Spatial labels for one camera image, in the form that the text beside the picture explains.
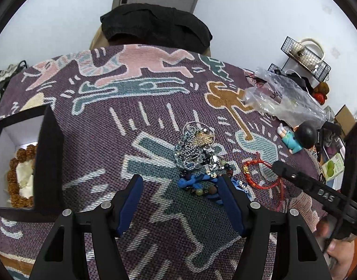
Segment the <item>person's right hand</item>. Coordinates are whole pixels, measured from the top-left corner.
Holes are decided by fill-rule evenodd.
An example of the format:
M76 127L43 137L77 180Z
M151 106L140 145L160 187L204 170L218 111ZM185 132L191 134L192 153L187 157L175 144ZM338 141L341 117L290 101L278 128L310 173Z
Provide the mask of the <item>person's right hand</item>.
M355 242L333 239L328 246L327 253L337 261L330 270L332 279L345 279L353 261Z

